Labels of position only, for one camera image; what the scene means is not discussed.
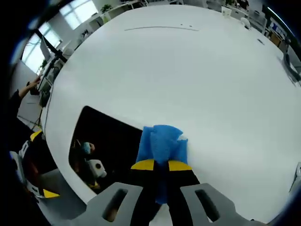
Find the office desk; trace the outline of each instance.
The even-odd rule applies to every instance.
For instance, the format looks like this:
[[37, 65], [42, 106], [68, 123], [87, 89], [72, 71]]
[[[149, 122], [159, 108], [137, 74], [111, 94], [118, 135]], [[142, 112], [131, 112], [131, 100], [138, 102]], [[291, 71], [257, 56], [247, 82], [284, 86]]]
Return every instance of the office desk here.
[[268, 222], [285, 204], [301, 160], [301, 89], [282, 58], [257, 30], [213, 10], [127, 11], [60, 71], [42, 114], [47, 144], [87, 203], [95, 194], [68, 163], [84, 106], [139, 129], [175, 126], [189, 139], [188, 163], [199, 181], [229, 197], [243, 217]]

